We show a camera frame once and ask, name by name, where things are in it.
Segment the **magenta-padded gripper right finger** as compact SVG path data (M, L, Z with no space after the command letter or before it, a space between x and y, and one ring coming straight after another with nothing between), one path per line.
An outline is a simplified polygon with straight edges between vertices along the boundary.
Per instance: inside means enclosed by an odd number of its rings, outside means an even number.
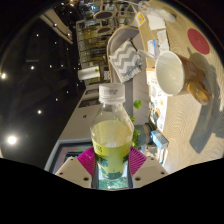
M130 148L128 170L133 188L140 188L168 175L163 166L153 157Z

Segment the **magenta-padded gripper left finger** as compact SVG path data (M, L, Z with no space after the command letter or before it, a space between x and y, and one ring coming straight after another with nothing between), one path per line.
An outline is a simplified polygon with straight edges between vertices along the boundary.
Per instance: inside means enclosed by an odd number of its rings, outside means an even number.
M81 187L91 188L95 165L94 148L89 147L78 157L69 157L55 175Z

